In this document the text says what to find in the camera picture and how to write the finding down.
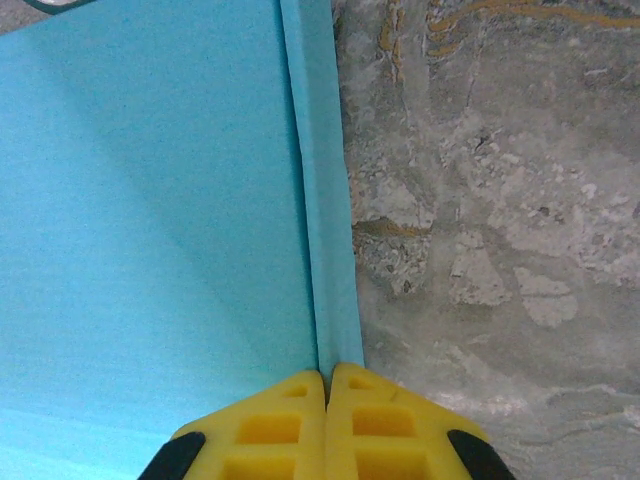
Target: rectangular hole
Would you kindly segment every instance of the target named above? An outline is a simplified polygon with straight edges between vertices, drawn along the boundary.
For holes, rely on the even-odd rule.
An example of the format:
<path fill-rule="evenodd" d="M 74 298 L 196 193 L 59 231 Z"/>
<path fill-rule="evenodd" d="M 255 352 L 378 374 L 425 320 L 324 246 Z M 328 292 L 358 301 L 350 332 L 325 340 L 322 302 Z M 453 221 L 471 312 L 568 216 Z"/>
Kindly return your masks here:
<path fill-rule="evenodd" d="M 293 458 L 228 458 L 220 480 L 293 480 Z"/>
<path fill-rule="evenodd" d="M 422 450 L 367 449 L 356 451 L 358 480 L 428 480 Z"/>
<path fill-rule="evenodd" d="M 369 382 L 365 382 L 363 379 L 358 377 L 351 377 L 349 379 L 349 388 L 352 390 L 371 390 L 373 385 Z"/>
<path fill-rule="evenodd" d="M 308 389 L 306 385 L 298 385 L 284 394 L 285 397 L 306 397 Z"/>
<path fill-rule="evenodd" d="M 353 434 L 379 437 L 415 437 L 412 412 L 394 406 L 360 407 L 353 411 Z"/>
<path fill-rule="evenodd" d="M 240 426 L 236 443 L 298 443 L 300 416 L 293 414 L 253 415 Z"/>

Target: blue foam mat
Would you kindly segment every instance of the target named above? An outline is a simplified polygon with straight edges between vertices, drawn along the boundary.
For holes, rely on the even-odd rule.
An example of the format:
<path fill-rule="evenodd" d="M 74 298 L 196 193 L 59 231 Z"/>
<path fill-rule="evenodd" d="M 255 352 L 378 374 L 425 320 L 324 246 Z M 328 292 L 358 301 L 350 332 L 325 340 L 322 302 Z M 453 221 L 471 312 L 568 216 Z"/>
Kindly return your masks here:
<path fill-rule="evenodd" d="M 0 38 L 0 478 L 132 478 L 183 423 L 361 363 L 334 55 L 328 2 L 293 0 Z"/>

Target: black rubber tip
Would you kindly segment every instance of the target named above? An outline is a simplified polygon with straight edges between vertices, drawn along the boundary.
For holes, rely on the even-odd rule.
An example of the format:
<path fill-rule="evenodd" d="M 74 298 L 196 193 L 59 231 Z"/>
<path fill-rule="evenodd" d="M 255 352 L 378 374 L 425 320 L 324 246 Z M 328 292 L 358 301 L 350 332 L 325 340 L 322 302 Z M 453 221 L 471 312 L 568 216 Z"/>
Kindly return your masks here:
<path fill-rule="evenodd" d="M 450 430 L 447 436 L 472 480 L 516 480 L 498 453 L 484 440 L 462 430 Z"/>
<path fill-rule="evenodd" d="M 138 480 L 184 480 L 206 442 L 202 432 L 190 432 L 165 443 Z"/>

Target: gray marble floor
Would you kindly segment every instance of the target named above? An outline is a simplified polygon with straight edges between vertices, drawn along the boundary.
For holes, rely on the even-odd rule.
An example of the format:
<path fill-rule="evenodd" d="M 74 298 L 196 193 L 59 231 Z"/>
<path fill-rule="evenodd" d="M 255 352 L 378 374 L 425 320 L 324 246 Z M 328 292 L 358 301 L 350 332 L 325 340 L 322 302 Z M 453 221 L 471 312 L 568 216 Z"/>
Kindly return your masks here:
<path fill-rule="evenodd" d="M 638 2 L 334 7 L 369 367 L 518 478 L 640 478 Z"/>
<path fill-rule="evenodd" d="M 47 15 L 22 0 L 0 0 L 0 35 L 31 25 Z"/>

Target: brown stain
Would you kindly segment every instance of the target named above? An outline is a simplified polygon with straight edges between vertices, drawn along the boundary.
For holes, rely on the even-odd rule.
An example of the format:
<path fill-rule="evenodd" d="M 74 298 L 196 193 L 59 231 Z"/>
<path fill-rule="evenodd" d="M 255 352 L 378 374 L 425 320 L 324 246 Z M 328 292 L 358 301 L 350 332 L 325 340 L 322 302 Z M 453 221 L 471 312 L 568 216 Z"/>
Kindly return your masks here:
<path fill-rule="evenodd" d="M 523 4 L 536 4 L 538 0 L 480 0 L 471 3 L 448 17 L 441 19 L 440 21 L 429 21 L 429 14 L 427 14 L 427 22 L 429 23 L 429 30 L 432 32 L 443 32 L 445 30 L 452 29 L 455 24 L 467 15 L 477 12 L 482 9 L 490 9 L 495 7 L 509 7 Z"/>
<path fill-rule="evenodd" d="M 437 5 L 432 1 L 430 6 Z M 563 17 L 580 25 L 596 25 L 613 29 L 640 28 L 640 16 L 614 18 L 604 14 L 582 12 L 568 6 L 543 6 L 540 5 L 540 0 L 479 0 L 440 20 L 436 20 L 433 12 L 429 11 L 426 15 L 429 39 L 434 43 L 441 43 L 462 18 L 478 11 L 482 11 L 487 16 L 520 15 L 542 20 Z M 455 52 L 459 45 L 459 43 L 444 45 L 427 53 L 431 57 L 441 58 Z"/>
<path fill-rule="evenodd" d="M 433 50 L 429 50 L 427 52 L 427 55 L 429 55 L 430 57 L 435 57 L 435 58 L 441 58 L 441 57 L 446 57 L 447 55 L 452 54 L 453 52 L 455 52 L 458 47 L 460 46 L 460 42 L 457 43 L 451 43 L 449 45 L 444 45 L 442 47 L 433 49 Z"/>
<path fill-rule="evenodd" d="M 393 41 L 391 39 L 391 32 L 393 32 L 393 26 L 391 25 L 391 19 L 387 18 L 384 21 L 380 35 L 378 36 L 378 46 L 385 52 L 393 50 Z"/>
<path fill-rule="evenodd" d="M 640 28 L 640 17 L 614 18 L 603 14 L 581 12 L 567 6 L 541 7 L 536 5 L 501 6 L 491 9 L 493 14 L 515 14 L 533 18 L 548 19 L 554 16 L 567 18 L 581 25 L 597 25 L 602 28 Z"/>
<path fill-rule="evenodd" d="M 430 232 L 430 229 L 428 228 L 405 227 L 398 225 L 387 217 L 356 222 L 352 227 L 354 234 L 365 233 L 367 235 L 374 235 L 378 237 L 396 236 L 415 238 L 428 235 Z"/>
<path fill-rule="evenodd" d="M 389 56 L 392 64 L 391 79 L 394 83 L 404 80 L 402 73 L 402 45 L 399 38 L 399 32 L 404 25 L 404 18 L 405 11 L 400 7 L 400 0 L 389 0 L 387 3 L 387 17 L 378 35 L 378 46 Z"/>

